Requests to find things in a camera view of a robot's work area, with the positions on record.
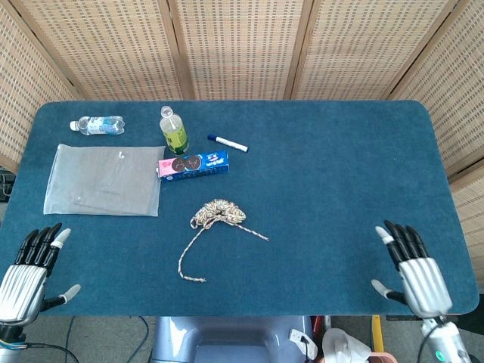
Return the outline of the blue cookie box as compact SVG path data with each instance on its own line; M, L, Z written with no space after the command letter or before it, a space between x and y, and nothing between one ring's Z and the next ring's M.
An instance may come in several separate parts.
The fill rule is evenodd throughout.
M229 159L226 150L159 160L158 177L163 182L228 173Z

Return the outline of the grey folded cloth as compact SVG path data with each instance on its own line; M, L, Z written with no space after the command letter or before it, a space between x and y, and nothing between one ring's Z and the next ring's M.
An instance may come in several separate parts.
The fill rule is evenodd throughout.
M158 216L157 164L165 147L73 147L59 144L43 213Z

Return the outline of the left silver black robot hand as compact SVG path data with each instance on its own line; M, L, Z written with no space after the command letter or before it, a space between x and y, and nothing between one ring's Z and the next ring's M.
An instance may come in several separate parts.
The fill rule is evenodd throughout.
M25 326L40 312L65 305L81 290L79 284L52 298L45 289L60 251L71 230L61 230L61 223L31 231L23 240L14 263L0 284L0 324Z

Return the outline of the yellow post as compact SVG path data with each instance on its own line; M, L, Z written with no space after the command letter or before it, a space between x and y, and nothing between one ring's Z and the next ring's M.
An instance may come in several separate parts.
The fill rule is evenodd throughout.
M371 341L375 352L384 352L383 331L379 315L371 316Z

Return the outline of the blue-grey robot torso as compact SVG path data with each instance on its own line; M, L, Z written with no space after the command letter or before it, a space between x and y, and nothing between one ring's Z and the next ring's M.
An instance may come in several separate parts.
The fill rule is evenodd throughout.
M150 363L310 363L291 329L312 339L309 316L162 316Z

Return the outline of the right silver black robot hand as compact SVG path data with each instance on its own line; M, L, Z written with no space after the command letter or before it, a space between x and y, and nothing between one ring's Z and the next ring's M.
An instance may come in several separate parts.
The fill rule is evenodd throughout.
M418 232L411 226L395 225L388 220L384 224L375 231L387 248L404 291L391 290L377 279L371 281L373 288L385 299L407 305L419 318L446 315L452 307L447 285Z

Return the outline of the white blue marker pen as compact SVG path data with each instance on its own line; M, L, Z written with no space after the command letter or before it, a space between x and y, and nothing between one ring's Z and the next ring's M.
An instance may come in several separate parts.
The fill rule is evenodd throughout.
M214 141L214 142L217 142L219 144L223 144L225 146L228 146L228 147L232 147L236 150L240 150L244 153L247 153L249 148L245 145L242 145L242 144L239 144L237 142L234 142L234 141L230 141L228 139L225 139L225 138L222 138L222 137L219 137L217 135L214 135L214 134L208 134L207 135L207 138L210 140L210 141Z

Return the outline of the green tea bottle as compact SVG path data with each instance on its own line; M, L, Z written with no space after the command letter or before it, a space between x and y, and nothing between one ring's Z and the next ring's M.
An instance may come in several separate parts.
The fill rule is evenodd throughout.
M160 129L167 146L175 155L185 154L188 151L189 143L181 117L174 113L169 106L163 106L160 115Z

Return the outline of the clear water bottle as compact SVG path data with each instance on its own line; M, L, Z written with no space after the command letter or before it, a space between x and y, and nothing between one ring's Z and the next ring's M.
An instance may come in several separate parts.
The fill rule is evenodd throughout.
M121 135L125 123L121 116L83 116L70 122L70 129L83 135Z

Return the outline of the woven wooden folding screen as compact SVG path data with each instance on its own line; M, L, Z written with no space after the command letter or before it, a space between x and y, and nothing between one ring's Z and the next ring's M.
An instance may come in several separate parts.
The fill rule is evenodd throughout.
M0 0L0 168L88 99L419 101L484 290L484 0Z

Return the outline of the white plastic bag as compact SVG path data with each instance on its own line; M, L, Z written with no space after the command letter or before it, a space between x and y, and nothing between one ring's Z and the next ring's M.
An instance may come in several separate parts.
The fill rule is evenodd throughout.
M371 349L344 330L331 328L322 338L325 363L368 363Z

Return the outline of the blue table mat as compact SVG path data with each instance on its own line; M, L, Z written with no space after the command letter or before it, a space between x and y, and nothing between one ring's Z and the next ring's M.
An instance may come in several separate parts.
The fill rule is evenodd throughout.
M168 182L157 217L44 215L59 144L158 146L159 101L41 106L0 227L0 280L25 236L71 229L47 294L80 284L58 315L405 315L378 279L401 279L375 228L410 225L437 261L452 312L479 293L430 116L416 101L173 101L189 151L228 151L222 175ZM121 135L70 122L121 116Z

